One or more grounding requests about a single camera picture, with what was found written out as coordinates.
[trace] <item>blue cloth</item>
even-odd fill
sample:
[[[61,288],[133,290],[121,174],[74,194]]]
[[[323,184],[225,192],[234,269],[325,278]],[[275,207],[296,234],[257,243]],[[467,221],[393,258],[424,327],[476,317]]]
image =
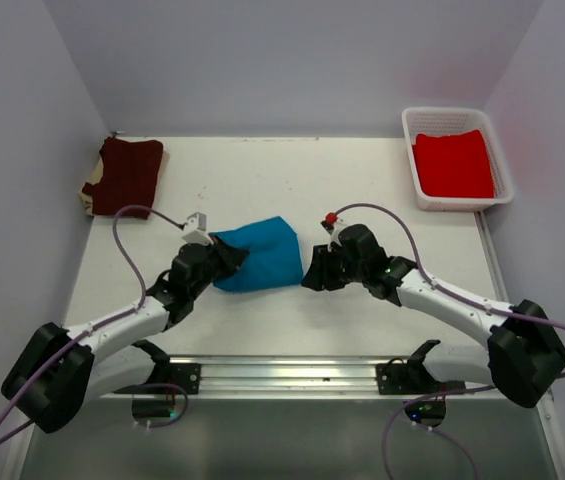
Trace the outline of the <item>blue cloth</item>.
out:
[[[302,281],[298,237],[282,217],[269,218],[215,235],[227,245],[249,252],[235,275],[213,282],[220,290],[251,292],[299,285]]]

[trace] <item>table top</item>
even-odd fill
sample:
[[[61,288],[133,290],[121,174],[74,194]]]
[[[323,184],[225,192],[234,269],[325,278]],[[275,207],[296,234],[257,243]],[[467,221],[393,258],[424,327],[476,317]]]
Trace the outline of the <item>table top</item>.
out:
[[[125,138],[141,141],[148,138]],[[305,271],[319,222],[348,203],[395,211],[411,228],[427,270],[495,298],[475,216],[418,210],[403,139],[156,138],[169,153],[154,208],[183,221],[206,213],[210,231],[282,216],[298,234]],[[380,212],[356,209],[388,255],[413,258],[400,227]],[[84,253],[65,325],[96,319],[137,299],[139,287],[115,247],[110,218],[98,217]],[[183,241],[161,219],[123,219],[120,237],[147,284],[169,268]],[[151,338],[169,354],[406,355],[429,339],[473,340],[425,314],[372,298],[360,285],[336,292],[299,286],[228,294],[209,287],[181,324]]]

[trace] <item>cloth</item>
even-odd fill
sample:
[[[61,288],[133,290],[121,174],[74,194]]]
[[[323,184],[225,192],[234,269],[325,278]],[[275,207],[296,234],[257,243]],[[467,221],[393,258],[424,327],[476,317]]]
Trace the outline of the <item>cloth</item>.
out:
[[[420,134],[413,155],[422,191],[427,195],[493,198],[489,156],[478,130],[445,137]]]
[[[163,156],[164,146],[157,140],[107,138],[100,162],[80,192],[87,213],[115,215],[127,205],[152,207]],[[149,212],[129,211],[125,216],[146,219]]]
[[[281,217],[215,233],[227,245],[248,250],[249,256],[231,277],[213,285],[226,292],[251,292],[299,285],[304,276],[298,237]]]

